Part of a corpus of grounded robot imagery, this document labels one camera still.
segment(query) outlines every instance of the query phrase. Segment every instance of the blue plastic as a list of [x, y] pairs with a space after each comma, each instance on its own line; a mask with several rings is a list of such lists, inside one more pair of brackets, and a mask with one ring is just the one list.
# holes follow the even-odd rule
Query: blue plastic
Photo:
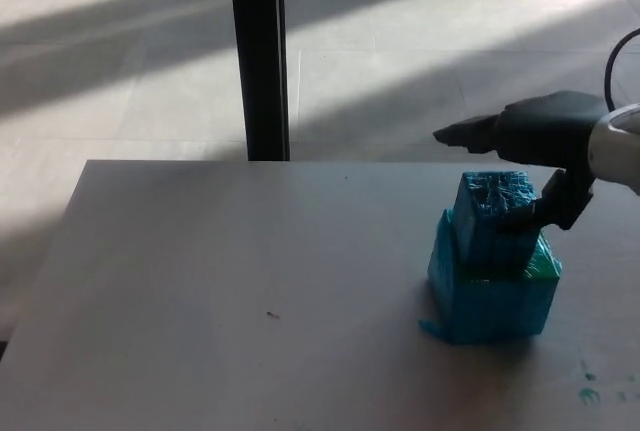
[[453, 223], [460, 261], [483, 272], [521, 271], [538, 241], [538, 230], [517, 236], [497, 232], [509, 209], [536, 198], [525, 172], [463, 173], [453, 207]]
[[458, 259], [452, 211], [438, 224], [429, 263], [429, 283], [440, 312], [440, 327], [421, 326], [453, 344], [481, 344], [542, 332], [558, 280], [560, 263], [540, 234], [525, 270], [500, 279], [477, 279]]

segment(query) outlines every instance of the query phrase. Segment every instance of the blue object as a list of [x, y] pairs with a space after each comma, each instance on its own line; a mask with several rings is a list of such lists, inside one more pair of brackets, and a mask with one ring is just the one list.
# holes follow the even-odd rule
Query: blue object
[[497, 232], [508, 210], [536, 198], [525, 172], [463, 173], [453, 207], [453, 225], [460, 261], [486, 272], [520, 272], [536, 248], [539, 231], [517, 236]]
[[453, 212], [445, 210], [429, 263], [440, 327], [421, 322], [423, 329], [454, 344], [491, 343], [542, 332], [561, 272], [542, 234], [521, 273], [484, 279], [458, 259], [452, 220]]

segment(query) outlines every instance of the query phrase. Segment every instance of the green stain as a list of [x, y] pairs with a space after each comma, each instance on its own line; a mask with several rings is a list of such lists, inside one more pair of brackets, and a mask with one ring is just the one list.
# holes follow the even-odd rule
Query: green stain
[[598, 404], [600, 402], [600, 393], [595, 389], [582, 388], [578, 393], [578, 396], [582, 400], [582, 404], [584, 404], [585, 406]]

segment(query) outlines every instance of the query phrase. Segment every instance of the table surface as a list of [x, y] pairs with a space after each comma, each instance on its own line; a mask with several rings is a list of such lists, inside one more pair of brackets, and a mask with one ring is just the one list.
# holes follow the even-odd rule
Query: table surface
[[88, 163], [0, 364], [1, 428], [634, 429], [640, 199], [622, 187], [547, 233], [564, 275], [541, 336], [420, 331], [436, 223], [474, 168]]

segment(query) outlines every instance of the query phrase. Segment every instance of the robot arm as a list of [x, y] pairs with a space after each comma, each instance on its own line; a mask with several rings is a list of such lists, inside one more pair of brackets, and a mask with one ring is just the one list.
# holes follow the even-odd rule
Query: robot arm
[[640, 195], [640, 104], [617, 109], [595, 124], [589, 137], [589, 167], [597, 178]]
[[602, 98], [560, 91], [453, 124], [434, 136], [471, 153], [496, 151], [506, 161], [559, 168], [541, 198], [504, 217], [506, 232], [549, 224], [570, 229], [591, 200], [596, 178], [640, 191], [640, 105], [609, 113]]

